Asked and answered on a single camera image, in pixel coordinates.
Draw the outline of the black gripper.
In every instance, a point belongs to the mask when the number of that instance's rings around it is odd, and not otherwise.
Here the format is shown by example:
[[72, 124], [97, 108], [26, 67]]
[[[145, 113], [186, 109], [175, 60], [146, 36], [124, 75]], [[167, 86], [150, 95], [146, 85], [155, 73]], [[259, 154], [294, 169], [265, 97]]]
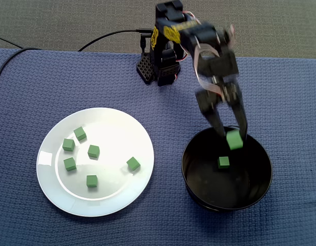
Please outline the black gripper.
[[223, 123], [218, 113], [217, 104], [225, 102], [232, 108], [236, 121], [239, 125], [239, 133], [243, 141], [247, 138], [247, 118], [244, 110], [243, 100], [241, 99], [241, 90], [235, 78], [224, 82], [223, 80], [216, 84], [221, 89], [221, 94], [209, 90], [199, 90], [195, 96], [198, 106], [203, 116], [215, 129], [217, 134], [224, 138], [225, 131]]

